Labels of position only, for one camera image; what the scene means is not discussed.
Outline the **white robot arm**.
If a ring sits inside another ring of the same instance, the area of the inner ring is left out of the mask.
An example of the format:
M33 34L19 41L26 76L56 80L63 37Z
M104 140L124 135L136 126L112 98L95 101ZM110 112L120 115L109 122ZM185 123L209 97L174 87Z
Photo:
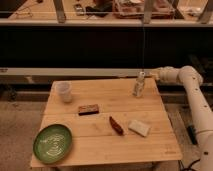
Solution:
M213 171L213 110L200 89L202 76L192 66L160 67L149 74L155 80L185 88L200 148L200 171Z

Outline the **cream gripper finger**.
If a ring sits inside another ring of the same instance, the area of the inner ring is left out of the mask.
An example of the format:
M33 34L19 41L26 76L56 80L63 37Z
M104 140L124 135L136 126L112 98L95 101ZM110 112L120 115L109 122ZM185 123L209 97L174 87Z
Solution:
M158 75L157 76L154 75L154 76L152 76L152 78L155 80L160 80L160 77Z
M160 70L153 69L150 71L150 76L159 76Z

